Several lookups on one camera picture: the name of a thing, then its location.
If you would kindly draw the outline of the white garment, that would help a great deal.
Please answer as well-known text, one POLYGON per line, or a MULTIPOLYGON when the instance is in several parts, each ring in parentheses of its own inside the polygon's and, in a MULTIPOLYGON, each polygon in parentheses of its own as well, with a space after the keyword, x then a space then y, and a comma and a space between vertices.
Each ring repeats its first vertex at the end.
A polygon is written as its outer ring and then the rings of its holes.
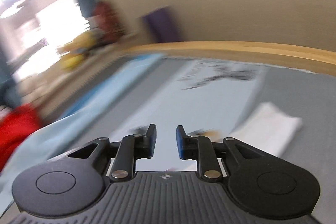
POLYGON ((302 118, 286 114, 272 102, 263 102, 230 137, 280 157, 302 125, 302 118))

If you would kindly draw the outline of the light blue blanket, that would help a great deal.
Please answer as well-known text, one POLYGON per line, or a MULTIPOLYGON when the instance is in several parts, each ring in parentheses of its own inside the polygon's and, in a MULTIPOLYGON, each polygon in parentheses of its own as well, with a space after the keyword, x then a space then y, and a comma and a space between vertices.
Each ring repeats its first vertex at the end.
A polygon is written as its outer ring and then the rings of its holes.
POLYGON ((135 57, 109 77, 82 108, 27 137, 14 150, 1 172, 1 213, 14 201, 11 188, 18 174, 64 152, 127 88, 158 64, 162 56, 151 54, 135 57))

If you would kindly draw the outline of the yellow toy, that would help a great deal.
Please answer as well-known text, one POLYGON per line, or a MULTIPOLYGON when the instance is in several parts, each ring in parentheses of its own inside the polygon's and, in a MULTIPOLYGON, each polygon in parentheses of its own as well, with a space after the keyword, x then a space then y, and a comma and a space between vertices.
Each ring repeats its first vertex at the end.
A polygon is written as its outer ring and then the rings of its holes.
POLYGON ((61 67, 67 71, 75 69, 86 59, 88 52, 97 44, 97 40, 97 35, 93 31, 86 31, 71 42, 58 47, 61 67))

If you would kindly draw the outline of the dark red object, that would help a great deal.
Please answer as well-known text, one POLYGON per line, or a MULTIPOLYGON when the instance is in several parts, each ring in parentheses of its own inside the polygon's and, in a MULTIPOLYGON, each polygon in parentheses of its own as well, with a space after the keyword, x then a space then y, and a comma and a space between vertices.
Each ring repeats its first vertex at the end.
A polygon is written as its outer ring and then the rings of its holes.
POLYGON ((99 30, 102 31, 102 39, 105 43, 116 43, 126 35, 126 28, 111 1, 98 1, 93 15, 99 30))

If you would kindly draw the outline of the red garment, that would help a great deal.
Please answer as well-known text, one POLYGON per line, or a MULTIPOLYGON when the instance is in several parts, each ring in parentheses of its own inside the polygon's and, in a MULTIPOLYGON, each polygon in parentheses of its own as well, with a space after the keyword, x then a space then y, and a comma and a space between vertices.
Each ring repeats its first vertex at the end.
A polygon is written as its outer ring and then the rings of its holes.
POLYGON ((38 112, 30 104, 15 108, 1 120, 1 170, 15 149, 41 128, 38 112))

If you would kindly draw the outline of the purple object by wall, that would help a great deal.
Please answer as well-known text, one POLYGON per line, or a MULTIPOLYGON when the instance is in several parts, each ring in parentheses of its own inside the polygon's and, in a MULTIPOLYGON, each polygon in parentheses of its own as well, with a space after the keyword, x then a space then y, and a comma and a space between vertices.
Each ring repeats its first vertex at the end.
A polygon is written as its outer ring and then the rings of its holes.
POLYGON ((156 43, 182 42, 183 35, 170 6, 163 6, 141 16, 156 43))

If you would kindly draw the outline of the wooden bed frame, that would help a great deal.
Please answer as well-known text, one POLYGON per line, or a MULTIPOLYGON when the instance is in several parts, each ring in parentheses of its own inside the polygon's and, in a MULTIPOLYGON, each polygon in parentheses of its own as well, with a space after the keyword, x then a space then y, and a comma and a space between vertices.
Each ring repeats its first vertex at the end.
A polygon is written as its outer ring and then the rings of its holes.
POLYGON ((277 65, 335 76, 335 52, 291 44, 206 41, 155 43, 129 47, 126 55, 163 53, 175 57, 202 57, 277 65))

